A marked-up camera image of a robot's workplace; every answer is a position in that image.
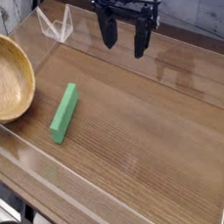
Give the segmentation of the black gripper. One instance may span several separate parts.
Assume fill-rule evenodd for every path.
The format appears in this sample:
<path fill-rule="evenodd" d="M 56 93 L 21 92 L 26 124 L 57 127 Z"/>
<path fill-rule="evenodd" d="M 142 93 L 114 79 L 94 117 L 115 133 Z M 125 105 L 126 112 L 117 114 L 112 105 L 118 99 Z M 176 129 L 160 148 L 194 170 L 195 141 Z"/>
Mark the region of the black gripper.
<path fill-rule="evenodd" d="M 149 47 L 152 28 L 157 29 L 159 26 L 158 6 L 160 0 L 94 0 L 103 6 L 114 7 L 122 12 L 124 17 L 132 19 L 141 17 L 135 24 L 134 50 L 137 59 L 144 55 L 145 50 Z M 107 48 L 111 48 L 117 41 L 116 20 L 112 16 L 111 9 L 101 7 L 97 4 L 95 10 L 98 18 L 103 42 Z"/>

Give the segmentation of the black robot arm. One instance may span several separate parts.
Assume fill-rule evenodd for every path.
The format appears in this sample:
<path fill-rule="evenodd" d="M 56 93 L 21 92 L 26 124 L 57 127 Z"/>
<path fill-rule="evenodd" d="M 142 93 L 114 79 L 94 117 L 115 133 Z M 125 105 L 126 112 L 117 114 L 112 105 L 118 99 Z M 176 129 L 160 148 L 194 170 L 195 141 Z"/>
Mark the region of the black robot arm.
<path fill-rule="evenodd" d="M 142 58 L 150 45 L 153 29 L 159 27 L 159 3 L 160 0 L 92 0 L 92 7 L 107 48 L 112 48 L 117 41 L 116 21 L 133 22 L 134 55 L 137 59 Z"/>

